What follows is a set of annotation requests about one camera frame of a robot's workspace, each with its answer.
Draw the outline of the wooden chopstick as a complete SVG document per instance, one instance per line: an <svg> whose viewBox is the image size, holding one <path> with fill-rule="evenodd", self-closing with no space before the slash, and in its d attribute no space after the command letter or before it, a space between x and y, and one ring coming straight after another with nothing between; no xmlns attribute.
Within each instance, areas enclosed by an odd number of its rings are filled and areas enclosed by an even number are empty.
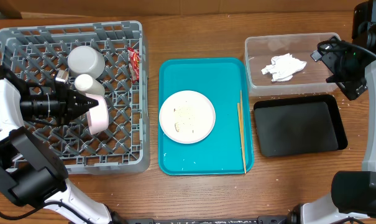
<svg viewBox="0 0 376 224"><path fill-rule="evenodd" d="M245 161L245 141L244 141L244 119L243 119L243 101L242 101L242 90L240 91L240 102L238 103L238 112L239 112L239 128L240 128L240 135L241 135L241 149L242 149L242 161L243 161L243 168L244 174L247 173L246 168L246 161Z"/></svg>
<svg viewBox="0 0 376 224"><path fill-rule="evenodd" d="M245 162L244 127L243 127L242 111L241 111L240 103L237 103L237 112L238 112L238 119L239 119L239 132L240 132L240 139L241 139L243 169L244 169L244 174L246 174L247 169L246 169L246 162Z"/></svg>

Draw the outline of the grey bowl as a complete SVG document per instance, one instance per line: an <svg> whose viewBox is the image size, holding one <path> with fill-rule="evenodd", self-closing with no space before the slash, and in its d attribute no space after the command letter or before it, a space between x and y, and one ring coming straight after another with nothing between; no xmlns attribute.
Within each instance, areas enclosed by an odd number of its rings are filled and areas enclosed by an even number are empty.
<svg viewBox="0 0 376 224"><path fill-rule="evenodd" d="M94 79L104 72L105 61L103 54L88 46L74 48L68 55L68 68L74 77L87 74Z"/></svg>

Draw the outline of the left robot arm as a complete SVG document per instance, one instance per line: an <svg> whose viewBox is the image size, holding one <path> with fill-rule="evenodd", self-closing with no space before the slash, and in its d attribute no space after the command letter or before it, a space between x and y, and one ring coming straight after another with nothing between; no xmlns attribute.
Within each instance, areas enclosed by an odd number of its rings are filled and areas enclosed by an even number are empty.
<svg viewBox="0 0 376 224"><path fill-rule="evenodd" d="M98 95L82 95L53 78L43 85L27 82L0 66L0 193L18 207L33 209L6 220L20 220L41 209L51 210L70 223L125 223L117 212L96 202L68 178L63 161L31 131L25 122L54 127L105 108Z"/></svg>

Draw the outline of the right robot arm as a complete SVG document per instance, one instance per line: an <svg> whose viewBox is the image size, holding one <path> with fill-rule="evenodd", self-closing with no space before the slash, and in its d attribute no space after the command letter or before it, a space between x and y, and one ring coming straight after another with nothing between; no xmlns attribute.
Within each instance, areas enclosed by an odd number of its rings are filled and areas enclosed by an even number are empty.
<svg viewBox="0 0 376 224"><path fill-rule="evenodd" d="M328 83L336 83L349 100L369 93L367 148L360 171L339 171L331 191L311 203L297 205L287 223L362 223L376 218L376 0L354 8L352 42L331 37L317 44L311 54L331 71Z"/></svg>

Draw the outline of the red sauce packet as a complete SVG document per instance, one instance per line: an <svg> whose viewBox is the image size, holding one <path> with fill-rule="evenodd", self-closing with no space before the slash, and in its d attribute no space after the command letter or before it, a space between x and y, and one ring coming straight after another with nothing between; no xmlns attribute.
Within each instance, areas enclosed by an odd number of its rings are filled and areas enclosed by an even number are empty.
<svg viewBox="0 0 376 224"><path fill-rule="evenodd" d="M135 82L138 82L140 78L139 51L131 47L128 47L127 52L129 54L129 61L130 61L129 68L131 71L131 80L132 80L132 83L135 83Z"/></svg>

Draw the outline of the white napkin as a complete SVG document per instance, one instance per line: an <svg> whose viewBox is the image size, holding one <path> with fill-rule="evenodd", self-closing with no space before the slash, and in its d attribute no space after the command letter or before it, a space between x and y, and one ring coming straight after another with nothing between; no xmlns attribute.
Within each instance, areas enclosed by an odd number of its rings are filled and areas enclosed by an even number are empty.
<svg viewBox="0 0 376 224"><path fill-rule="evenodd" d="M294 58L292 54L274 56L270 59L270 65L266 65L261 72L263 75L271 74L272 82L287 82L293 75L302 71L307 62Z"/></svg>

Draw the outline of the white plastic cup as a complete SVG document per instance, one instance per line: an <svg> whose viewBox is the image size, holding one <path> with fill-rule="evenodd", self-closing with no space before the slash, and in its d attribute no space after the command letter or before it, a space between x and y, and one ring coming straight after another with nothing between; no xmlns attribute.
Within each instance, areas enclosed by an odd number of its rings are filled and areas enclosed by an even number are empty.
<svg viewBox="0 0 376 224"><path fill-rule="evenodd" d="M88 74L78 75L75 78L74 86L77 89L77 91L83 95L87 93L100 96L105 95L105 89L102 86L102 84L100 84L100 82L98 82Z"/></svg>

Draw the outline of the large white plate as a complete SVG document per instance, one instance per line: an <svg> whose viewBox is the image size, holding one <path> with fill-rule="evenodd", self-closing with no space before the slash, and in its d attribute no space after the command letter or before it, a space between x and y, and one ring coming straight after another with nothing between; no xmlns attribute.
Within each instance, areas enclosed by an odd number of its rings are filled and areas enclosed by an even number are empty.
<svg viewBox="0 0 376 224"><path fill-rule="evenodd" d="M206 96L197 91L183 90L163 102L158 118L168 138L181 144L194 144L211 133L216 112Z"/></svg>

